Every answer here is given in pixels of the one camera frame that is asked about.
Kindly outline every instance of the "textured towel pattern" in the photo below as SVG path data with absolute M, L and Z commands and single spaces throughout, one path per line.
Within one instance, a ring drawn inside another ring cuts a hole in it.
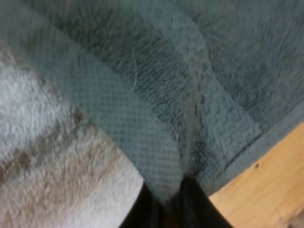
M 0 38 L 164 202 L 184 173 L 213 193 L 303 120 L 303 14 L 297 0 L 14 0 Z

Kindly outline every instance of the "terry cloth towel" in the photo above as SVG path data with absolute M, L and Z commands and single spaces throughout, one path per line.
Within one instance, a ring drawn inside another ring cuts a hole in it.
M 185 173 L 213 193 L 304 119 L 301 0 L 1 0 L 0 40 L 161 202 Z

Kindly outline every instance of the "dark fabric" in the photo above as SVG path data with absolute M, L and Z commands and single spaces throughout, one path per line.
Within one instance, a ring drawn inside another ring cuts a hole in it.
M 165 202 L 207 194 L 304 118 L 300 0 L 12 0 L 0 39 L 117 143 Z

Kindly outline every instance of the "folded towel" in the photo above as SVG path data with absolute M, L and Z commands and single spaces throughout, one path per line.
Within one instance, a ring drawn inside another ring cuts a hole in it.
M 304 119 L 300 0 L 11 0 L 0 39 L 86 112 L 166 202 L 207 194 Z

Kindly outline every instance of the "wooden surface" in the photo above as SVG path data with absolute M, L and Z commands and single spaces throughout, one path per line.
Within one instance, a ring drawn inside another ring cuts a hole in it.
M 304 123 L 210 196 L 235 228 L 286 228 L 304 209 Z

